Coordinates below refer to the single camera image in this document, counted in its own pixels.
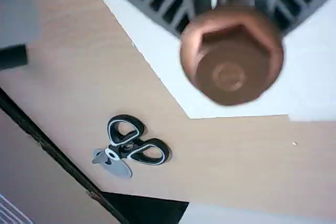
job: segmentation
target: white sheet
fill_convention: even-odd
[[[234,107],[213,103],[187,81],[180,65],[180,42],[177,38],[152,22],[128,1],[103,1],[189,118],[288,114],[292,119],[305,121],[336,120],[336,105],[333,103],[336,91],[332,88],[335,82],[329,81],[336,79],[336,73],[332,73],[336,23],[332,21],[330,11],[336,9],[336,0],[329,1],[310,21],[285,39],[286,62],[277,82],[257,101]],[[335,29],[328,29],[326,34],[324,27]],[[309,84],[312,77],[315,80],[313,84]],[[321,82],[327,87],[323,92]],[[328,107],[327,111],[317,107],[321,99],[325,103],[323,107]]]

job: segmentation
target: white surface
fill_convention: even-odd
[[[336,119],[336,106],[329,106],[332,100],[336,99],[336,91],[332,88],[335,82],[329,81],[330,75],[336,79],[336,74],[331,73],[330,65],[335,61],[335,45],[330,34],[334,32],[328,29],[329,38],[321,39],[321,35],[327,32],[323,24],[334,24],[330,9],[336,9],[336,0],[330,1],[318,15],[285,39],[287,60],[277,82],[258,100],[234,107],[223,107],[213,103],[187,81],[180,65],[180,42],[177,38],[156,25],[126,0],[104,2],[189,118],[290,114],[292,119],[298,120]],[[325,18],[323,24],[319,17],[321,13]],[[312,77],[316,80],[313,86],[308,86]],[[328,89],[323,92],[319,86],[322,80],[329,84]],[[311,92],[315,92],[312,87],[320,93],[311,95]],[[316,107],[320,97],[323,97],[327,111]]]
[[[305,219],[262,212],[237,210],[190,203],[180,224],[332,224],[336,222]]]

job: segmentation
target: scissor handle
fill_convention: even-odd
[[[149,148],[158,149],[161,153],[161,157],[156,158],[145,155],[144,151],[148,150]],[[127,155],[127,159],[131,159],[146,165],[161,165],[167,161],[169,155],[170,150],[162,140],[157,138],[151,138],[147,141],[144,141],[142,145],[137,146],[137,148],[132,150]]]
[[[119,123],[128,123],[134,127],[134,131],[123,135],[118,130]],[[107,132],[110,138],[110,144],[114,147],[126,144],[131,140],[139,138],[145,130],[145,125],[137,118],[131,115],[117,115],[110,119],[107,125]]]

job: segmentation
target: scissor blade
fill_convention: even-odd
[[[105,152],[98,153],[95,158],[92,160],[93,164],[102,164],[109,160],[108,156],[105,154]]]
[[[93,152],[93,155],[95,157],[94,160],[99,156],[99,154],[101,154],[101,152],[103,152],[105,157],[107,158],[105,162],[100,162],[105,170],[107,170],[110,174],[117,176],[119,178],[131,178],[132,177],[133,173],[132,173],[131,168],[123,160],[114,161],[108,158],[108,156],[106,156],[105,151],[103,149],[96,149]]]

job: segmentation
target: wooden tabletop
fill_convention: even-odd
[[[40,39],[0,86],[101,190],[336,220],[336,123],[190,120],[102,0],[36,1]],[[131,180],[92,165],[121,113],[165,141],[171,161],[128,162]]]

